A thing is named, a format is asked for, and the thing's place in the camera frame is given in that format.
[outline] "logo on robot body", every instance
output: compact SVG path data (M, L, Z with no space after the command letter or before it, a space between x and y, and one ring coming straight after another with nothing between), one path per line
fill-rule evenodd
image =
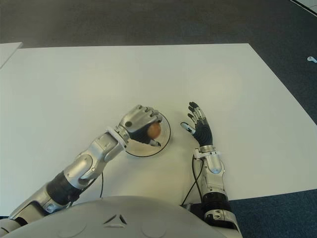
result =
M119 216L116 214L103 223L105 228L125 228L126 225L127 222L121 214Z

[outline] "black joint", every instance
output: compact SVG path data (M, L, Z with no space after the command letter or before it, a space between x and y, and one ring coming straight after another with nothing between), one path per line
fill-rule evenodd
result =
M79 198L82 190L71 185L66 179L64 172L59 173L46 187L49 196L58 204L66 205Z
M227 210L231 212L228 198L220 192L209 192L203 196L203 211L206 213L210 210Z
M216 209L226 210L231 212L231 207L230 207L227 196L220 192L206 193L203 196L203 207L202 207L203 212L206 213L210 210L216 210ZM212 214L207 215L207 217L205 218L205 222L211 226L238 230L238 228L233 222L215 220Z
M25 226L28 223L22 218L22 217L17 217L16 219L14 219L20 226Z

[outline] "fingertip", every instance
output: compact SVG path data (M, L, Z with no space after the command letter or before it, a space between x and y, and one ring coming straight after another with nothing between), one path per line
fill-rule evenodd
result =
M157 115L158 122L161 123L163 120L163 116L161 114Z
M184 125L188 125L188 123L187 123L187 122L182 121L182 122L180 123L180 125L181 125L181 126L184 126Z
M199 107L199 106L198 106L196 103L194 103L194 102L190 102L189 105L190 105L191 107L193 107L193 108L198 108L198 107Z
M156 115L158 115L158 114L159 114L159 111L158 111L158 110L152 110L151 116L153 117L153 116L156 116Z
M188 109L193 113L195 109L193 109L191 106L188 107Z
M156 140L150 140L149 145L154 147L161 147L161 144Z

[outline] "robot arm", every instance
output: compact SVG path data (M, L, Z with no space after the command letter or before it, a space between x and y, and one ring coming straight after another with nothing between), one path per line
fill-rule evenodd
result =
M223 184L224 165L220 153L213 146L211 129L202 109L194 102L189 105L193 114L188 116L195 123L195 128L186 122L182 122L181 126L193 135L200 146L194 150L194 158L203 161L201 191L204 221L226 237L240 238L241 232Z
M157 110L137 105L123 117L115 129L109 127L72 164L16 208L9 219L2 219L0 237L20 226L65 209L76 201L90 182L103 172L106 164L125 149L129 139L159 146L158 142L148 136L147 131L151 124L161 120L162 116Z

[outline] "robot forearm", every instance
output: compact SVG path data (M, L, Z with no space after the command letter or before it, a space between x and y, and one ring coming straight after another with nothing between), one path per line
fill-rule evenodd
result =
M15 209L9 218L24 225L66 208L79 198L89 181L96 179L106 164L124 150L125 143L117 132L109 128L71 165Z
M212 145L202 146L194 150L194 157L203 160L201 189L205 222L214 227L226 228L220 229L224 235L226 231L233 234L234 231L228 231L231 229L237 231L233 237L242 237L224 189L222 178L225 170L219 152Z

